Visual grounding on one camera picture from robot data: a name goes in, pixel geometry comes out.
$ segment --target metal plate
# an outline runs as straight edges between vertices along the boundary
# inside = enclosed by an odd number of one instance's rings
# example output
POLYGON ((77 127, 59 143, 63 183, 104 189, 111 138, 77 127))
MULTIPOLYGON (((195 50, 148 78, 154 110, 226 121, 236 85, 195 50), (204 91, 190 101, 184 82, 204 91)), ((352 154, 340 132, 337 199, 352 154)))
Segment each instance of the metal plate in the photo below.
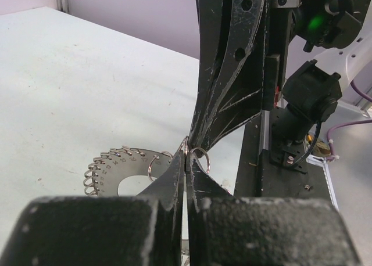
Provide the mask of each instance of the metal plate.
POLYGON ((300 4, 301 0, 271 0, 272 7, 277 9, 298 8, 300 4))
MULTIPOLYGON (((272 129, 275 126, 276 120, 282 116, 284 109, 276 107, 270 112, 270 139, 269 139, 269 151, 270 151, 270 162, 279 166, 289 166, 286 161, 288 156, 292 156, 295 160, 299 159, 305 154, 305 147, 303 143, 298 145, 292 144, 290 147, 284 145, 282 138, 272 135, 272 129)), ((298 171, 306 174, 308 166, 306 162, 302 162, 297 165, 294 169, 286 168, 288 171, 298 171)))
POLYGON ((171 157, 137 148, 112 149, 101 153, 101 157, 88 166, 92 172, 89 177, 92 183, 88 186, 94 188, 97 196, 118 196, 121 181, 131 176, 147 176, 150 162, 155 156, 159 158, 153 162, 151 176, 157 178, 167 170, 171 157))

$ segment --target key ring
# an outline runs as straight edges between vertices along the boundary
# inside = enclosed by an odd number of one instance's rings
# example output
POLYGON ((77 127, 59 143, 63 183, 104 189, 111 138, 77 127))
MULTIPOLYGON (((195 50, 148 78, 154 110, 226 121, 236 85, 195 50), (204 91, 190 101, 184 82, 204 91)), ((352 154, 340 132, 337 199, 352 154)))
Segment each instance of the key ring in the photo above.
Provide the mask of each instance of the key ring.
POLYGON ((210 159, 209 159, 209 155, 207 154, 206 150, 204 150, 203 148, 200 148, 200 147, 196 147, 196 148, 193 148, 192 150, 190 150, 190 153, 193 153, 195 150, 199 150, 200 152, 202 152, 205 156, 205 158, 207 159, 207 175, 209 175, 209 171, 210 171, 210 159))
POLYGON ((187 157, 187 155, 188 155, 188 145, 187 145, 187 143, 188 143, 188 136, 186 136, 184 138, 184 140, 182 140, 182 143, 181 143, 180 147, 178 147, 178 149, 177 149, 177 151, 182 149, 184 151, 185 157, 187 157))
MULTIPOLYGON (((167 156, 167 157, 170 157, 171 159, 173 158, 173 155, 172 155, 171 153, 167 152, 167 151, 162 151, 161 154, 163 154, 163 155, 165 155, 165 156, 167 156)), ((151 162, 150 162, 150 164, 149 164, 149 168, 148 168, 148 170, 147 170, 147 176, 149 177, 149 179, 150 179, 151 182, 154 181, 154 179, 152 179, 152 177, 151 177, 152 164, 153 164, 153 162, 154 162, 157 158, 159 158, 159 157, 160 157, 160 156, 159 156, 158 154, 155 154, 155 155, 153 156, 153 159, 151 160, 151 162)))

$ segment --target green light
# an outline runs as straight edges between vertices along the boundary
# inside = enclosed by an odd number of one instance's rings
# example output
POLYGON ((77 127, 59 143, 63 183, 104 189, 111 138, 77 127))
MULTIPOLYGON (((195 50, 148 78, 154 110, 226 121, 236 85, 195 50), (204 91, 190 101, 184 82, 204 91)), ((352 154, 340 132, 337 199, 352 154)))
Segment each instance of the green light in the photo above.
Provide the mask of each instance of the green light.
POLYGON ((309 23, 307 29, 308 29, 309 31, 316 31, 316 30, 318 30, 319 27, 323 24, 323 22, 324 22, 324 18, 323 18, 322 16, 316 16, 316 17, 314 17, 314 18, 310 21, 310 23, 309 23))

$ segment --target black cable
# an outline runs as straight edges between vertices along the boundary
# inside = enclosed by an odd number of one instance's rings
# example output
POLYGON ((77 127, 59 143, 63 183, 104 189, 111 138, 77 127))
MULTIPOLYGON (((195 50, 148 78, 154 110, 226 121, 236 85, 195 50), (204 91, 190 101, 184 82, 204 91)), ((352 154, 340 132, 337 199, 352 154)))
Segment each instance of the black cable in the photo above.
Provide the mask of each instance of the black cable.
POLYGON ((315 129, 315 134, 314 134, 314 139, 312 141, 312 143, 310 144, 309 148, 307 149, 306 153, 303 154, 302 157, 300 157, 299 159, 297 159, 297 161, 295 161, 295 163, 291 166, 289 166, 289 168, 295 168, 296 166, 298 166, 301 162, 303 162, 304 160, 307 159, 308 156, 310 156, 310 154, 312 153, 312 151, 314 150, 314 147, 315 147, 315 144, 319 138, 319 135, 320 135, 320 130, 321 130, 321 122, 318 122, 316 124, 316 129, 315 129))
POLYGON ((338 11, 354 14, 353 0, 338 0, 338 11))

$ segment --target numbered ring sizes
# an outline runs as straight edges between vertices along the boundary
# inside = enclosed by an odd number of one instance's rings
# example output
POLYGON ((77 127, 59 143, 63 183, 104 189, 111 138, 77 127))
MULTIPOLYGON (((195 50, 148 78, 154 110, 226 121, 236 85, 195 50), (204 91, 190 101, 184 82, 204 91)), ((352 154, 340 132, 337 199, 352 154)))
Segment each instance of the numbered ring sizes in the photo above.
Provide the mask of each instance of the numbered ring sizes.
POLYGON ((119 184, 131 176, 148 176, 151 166, 151 177, 158 178, 168 168, 171 155, 151 150, 128 148, 111 148, 101 153, 88 165, 83 182, 84 192, 88 196, 118 196, 119 184))

